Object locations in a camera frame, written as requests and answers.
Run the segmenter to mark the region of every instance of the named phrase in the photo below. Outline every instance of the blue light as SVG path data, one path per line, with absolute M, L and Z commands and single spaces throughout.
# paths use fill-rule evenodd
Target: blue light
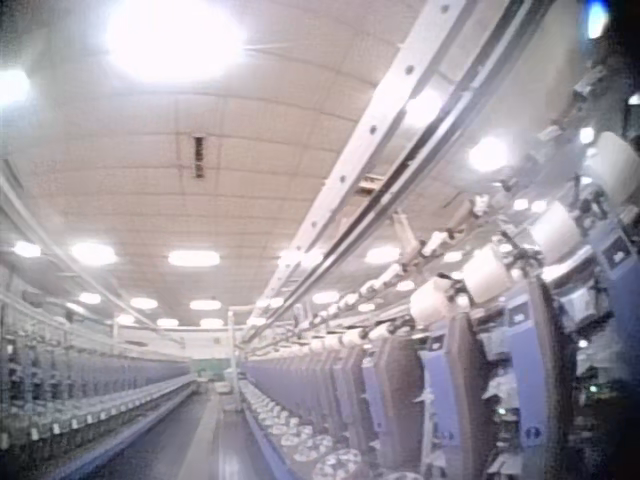
M 604 0 L 587 2 L 587 35 L 591 40 L 600 37 L 609 23 L 609 7 Z

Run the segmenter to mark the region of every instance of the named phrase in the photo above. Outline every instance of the ceiling light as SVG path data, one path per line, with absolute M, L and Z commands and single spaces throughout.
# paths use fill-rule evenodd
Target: ceiling light
M 177 327 L 180 325 L 180 322 L 175 318 L 159 318 L 156 320 L 156 325 L 159 327 Z
M 580 129 L 580 142 L 583 145 L 588 145 L 596 138 L 596 131 L 591 127 L 584 127 Z
M 107 30 L 111 60 L 145 82 L 220 75 L 242 54 L 244 34 L 204 0 L 126 0 Z
M 29 94 L 29 78 L 22 70 L 0 72 L 0 108 L 21 102 Z
M 169 263 L 178 267 L 212 267 L 220 263 L 220 255 L 213 250 L 174 250 Z
M 362 305 L 358 305 L 358 311 L 362 313 L 372 312 L 376 309 L 376 306 L 373 303 L 363 303 Z
M 259 327 L 260 325 L 264 325 L 266 322 L 267 322 L 266 318 L 251 317 L 249 320 L 247 320 L 247 325 L 249 326 L 255 325 L 256 327 Z
M 139 308 L 141 310 L 152 310 L 158 306 L 158 302 L 153 298 L 136 297 L 132 298 L 129 302 L 132 307 Z
M 405 121 L 412 126 L 428 125 L 438 116 L 442 99 L 433 90 L 425 90 L 418 97 L 409 100 L 405 107 Z
M 280 253 L 278 265 L 281 267 L 291 267 L 293 265 L 297 265 L 301 260 L 302 254 L 300 252 L 296 252 L 295 250 L 285 250 Z
M 442 261 L 444 263 L 455 263 L 462 260 L 463 253 L 460 251 L 447 252 L 444 254 Z
M 409 290 L 413 290 L 414 288 L 416 288 L 416 284 L 411 280 L 403 280 L 402 282 L 398 283 L 398 285 L 396 285 L 396 290 L 398 290 L 399 292 L 408 292 Z
M 313 297 L 313 303 L 316 305 L 325 305 L 327 303 L 337 302 L 340 298 L 340 294 L 335 290 L 329 290 L 328 292 L 316 293 Z
M 189 307 L 191 310 L 220 310 L 222 304 L 218 300 L 193 300 Z
M 77 243 L 71 248 L 71 253 L 79 262 L 93 267 L 116 261 L 113 248 L 99 243 Z
M 542 213 L 547 209 L 546 200 L 536 200 L 531 204 L 531 211 L 533 213 Z
M 221 318 L 203 318 L 200 320 L 200 326 L 202 328 L 222 328 L 224 327 L 224 320 Z
M 364 261 L 374 265 L 381 265 L 395 262 L 398 258 L 400 258 L 400 249 L 398 247 L 378 247 L 369 250 Z
M 318 250 L 312 250 L 302 257 L 302 266 L 306 268 L 315 267 L 322 261 L 323 258 L 324 255 L 322 254 L 322 252 Z
M 276 297 L 271 299 L 271 301 L 269 302 L 269 306 L 271 308 L 278 308 L 282 306 L 283 303 L 284 303 L 284 298 Z
M 587 36 L 594 40 L 604 33 L 609 23 L 609 9 L 604 0 L 592 0 L 587 6 Z
M 78 300 L 89 305 L 97 305 L 102 301 L 102 297 L 99 293 L 82 292 Z
M 35 258 L 42 255 L 42 249 L 34 244 L 29 242 L 23 242 L 22 240 L 18 240 L 13 247 L 13 252 L 21 257 L 25 258 Z
M 76 305 L 75 303 L 67 302 L 65 303 L 68 309 L 73 310 L 76 313 L 85 313 L 85 309 L 80 305 Z
M 486 137 L 469 151 L 469 163 L 480 172 L 491 172 L 508 163 L 506 145 L 494 137 Z
M 526 210 L 527 208 L 529 208 L 529 200 L 527 200 L 526 198 L 518 198 L 515 202 L 513 202 L 513 209 L 516 212 Z
M 123 313 L 116 318 L 116 322 L 118 322 L 120 325 L 133 325 L 134 323 L 136 323 L 136 319 L 133 318 L 133 315 Z

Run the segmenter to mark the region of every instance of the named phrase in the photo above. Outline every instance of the metal beam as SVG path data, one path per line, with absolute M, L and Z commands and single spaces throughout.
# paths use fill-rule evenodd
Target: metal beam
M 317 265 L 285 299 L 267 323 L 247 338 L 250 342 L 275 323 L 302 295 L 344 260 L 387 218 L 397 203 L 451 148 L 489 99 L 515 56 L 537 30 L 552 0 L 512 1 L 479 54 L 458 83 L 441 114 L 418 136 L 395 163 L 383 185 L 358 212 Z
M 438 1 L 427 2 L 298 229 L 291 251 L 308 252 L 318 242 L 376 153 L 397 130 L 407 101 L 433 75 L 434 65 L 460 33 L 476 4 L 477 0 L 450 0 L 446 6 Z M 295 270 L 296 265 L 279 266 L 264 297 L 274 296 Z M 261 309 L 256 308 L 252 316 L 260 314 Z

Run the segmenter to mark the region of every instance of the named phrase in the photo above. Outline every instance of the ceiling vent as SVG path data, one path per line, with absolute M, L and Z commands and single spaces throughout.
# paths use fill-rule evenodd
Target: ceiling vent
M 356 187 L 355 194 L 358 197 L 369 198 L 371 197 L 382 185 L 384 177 L 379 175 L 367 174 L 362 177 L 360 183 Z
M 194 136 L 193 168 L 197 179 L 204 178 L 204 137 Z

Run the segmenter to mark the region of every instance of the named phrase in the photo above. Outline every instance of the floor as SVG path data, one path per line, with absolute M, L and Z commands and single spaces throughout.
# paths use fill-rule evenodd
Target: floor
M 216 399 L 212 408 L 207 395 L 191 396 L 89 479 L 272 479 L 246 420 L 225 403 L 225 397 Z M 210 436 L 209 425 L 214 430 Z M 198 463 L 195 470 L 185 464 L 187 458 Z

